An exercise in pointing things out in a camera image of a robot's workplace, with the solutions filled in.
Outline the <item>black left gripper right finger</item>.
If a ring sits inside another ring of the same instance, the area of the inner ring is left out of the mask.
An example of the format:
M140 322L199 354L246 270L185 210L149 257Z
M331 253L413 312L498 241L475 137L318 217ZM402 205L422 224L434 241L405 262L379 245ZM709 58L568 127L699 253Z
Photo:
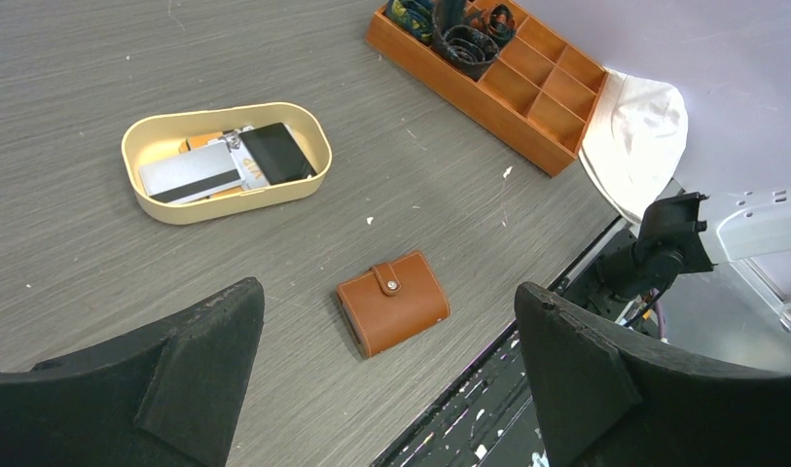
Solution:
M791 375L625 329L532 282L515 294L554 466L791 466Z

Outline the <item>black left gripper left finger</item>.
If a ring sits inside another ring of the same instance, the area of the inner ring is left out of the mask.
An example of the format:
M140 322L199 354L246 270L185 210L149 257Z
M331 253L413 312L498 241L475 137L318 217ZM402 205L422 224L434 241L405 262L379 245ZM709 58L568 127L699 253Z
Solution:
M0 466L222 466L264 325L247 277L111 340L0 373Z

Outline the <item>brown leather card holder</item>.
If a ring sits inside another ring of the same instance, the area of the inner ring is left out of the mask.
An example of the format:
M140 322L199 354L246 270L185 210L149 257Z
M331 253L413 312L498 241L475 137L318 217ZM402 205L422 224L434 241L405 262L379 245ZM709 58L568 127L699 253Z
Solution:
M449 299L419 250L370 267L337 287L362 358L369 359L449 318Z

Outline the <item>cream oval tray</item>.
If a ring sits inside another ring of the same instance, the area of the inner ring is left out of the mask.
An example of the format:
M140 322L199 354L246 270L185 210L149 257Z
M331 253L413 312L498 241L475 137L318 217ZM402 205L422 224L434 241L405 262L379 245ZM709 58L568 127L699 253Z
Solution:
M315 169L313 177L187 204L163 203L145 194L139 166L176 156L182 139L246 125L274 123L290 126L292 135ZM170 225L194 224L308 197L320 188L333 163L330 142L315 116L300 105L282 101L147 117L128 128L121 151L138 204L150 217Z

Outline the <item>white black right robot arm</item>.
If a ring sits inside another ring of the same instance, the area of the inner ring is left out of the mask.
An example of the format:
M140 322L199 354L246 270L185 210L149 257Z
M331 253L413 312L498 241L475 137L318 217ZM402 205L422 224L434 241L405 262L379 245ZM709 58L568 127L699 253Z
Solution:
M596 276L611 295L630 300L666 291L682 274L782 252L791 252L791 188L691 192L651 203L636 240L600 259Z

